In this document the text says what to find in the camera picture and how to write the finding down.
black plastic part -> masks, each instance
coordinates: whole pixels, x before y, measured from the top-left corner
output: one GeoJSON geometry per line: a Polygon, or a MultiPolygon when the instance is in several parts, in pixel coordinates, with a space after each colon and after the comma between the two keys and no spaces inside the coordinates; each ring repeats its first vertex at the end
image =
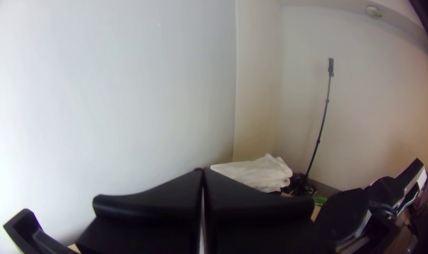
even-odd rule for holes
{"type": "Polygon", "coordinates": [[[401,186],[402,188],[409,187],[410,183],[413,183],[417,181],[418,179],[415,179],[415,177],[418,175],[418,173],[423,169],[424,164],[416,158],[408,168],[406,168],[402,173],[400,173],[396,177],[396,182],[401,186]]]}
{"type": "Polygon", "coordinates": [[[46,235],[35,214],[24,209],[9,220],[3,228],[17,248],[25,254],[70,254],[75,253],[46,235]]]}
{"type": "Polygon", "coordinates": [[[201,198],[202,170],[134,195],[99,195],[76,246],[83,254],[198,254],[201,198]]]}
{"type": "Polygon", "coordinates": [[[33,234],[33,240],[45,254],[77,254],[77,252],[57,242],[42,230],[38,230],[33,234]]]}
{"type": "Polygon", "coordinates": [[[369,199],[364,190],[343,191],[328,198],[315,224],[325,240],[337,244],[362,226],[368,211],[369,199]]]}
{"type": "Polygon", "coordinates": [[[334,253],[310,220],[310,197],[260,192],[204,170],[206,253],[334,253]]]}
{"type": "Polygon", "coordinates": [[[380,178],[366,190],[370,201],[387,204],[390,207],[394,207],[404,198],[403,186],[389,176],[380,178]]]}
{"type": "Polygon", "coordinates": [[[329,58],[328,59],[328,73],[330,75],[333,75],[333,65],[334,65],[335,60],[333,58],[329,58]]]}

microphone stand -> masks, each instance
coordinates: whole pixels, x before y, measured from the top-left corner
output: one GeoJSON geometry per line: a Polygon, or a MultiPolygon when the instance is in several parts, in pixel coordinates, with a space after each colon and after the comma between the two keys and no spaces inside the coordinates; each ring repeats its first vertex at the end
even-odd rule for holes
{"type": "Polygon", "coordinates": [[[314,194],[316,194],[317,189],[315,188],[315,186],[310,185],[308,183],[308,175],[309,172],[311,170],[311,166],[313,165],[314,162],[314,158],[316,157],[316,153],[317,153],[317,148],[319,147],[319,144],[321,143],[321,135],[322,135],[322,130],[323,130],[323,125],[325,123],[325,117],[327,115],[327,107],[328,107],[328,103],[330,102],[330,86],[331,86],[331,78],[335,76],[334,72],[333,72],[333,64],[334,64],[334,60],[333,58],[329,58],[328,59],[328,90],[327,90],[327,99],[325,100],[325,109],[323,111],[323,118],[322,118],[322,124],[321,124],[321,129],[319,131],[319,137],[317,138],[316,141],[316,147],[314,148],[314,152],[313,152],[313,156],[311,157],[311,161],[309,163],[308,166],[308,170],[307,173],[304,176],[300,175],[296,175],[294,177],[291,177],[291,185],[292,182],[294,181],[293,187],[291,188],[291,186],[289,186],[289,191],[293,191],[294,194],[296,196],[313,196],[314,194]]]}

black machine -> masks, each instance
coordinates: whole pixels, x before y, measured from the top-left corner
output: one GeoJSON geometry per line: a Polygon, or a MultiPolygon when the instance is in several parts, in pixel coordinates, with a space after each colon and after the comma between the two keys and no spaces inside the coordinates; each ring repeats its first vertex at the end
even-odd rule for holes
{"type": "Polygon", "coordinates": [[[331,196],[315,224],[338,248],[355,248],[354,253],[382,253],[399,233],[395,219],[413,203],[426,180],[424,165],[415,159],[396,178],[386,176],[364,190],[331,196]]]}

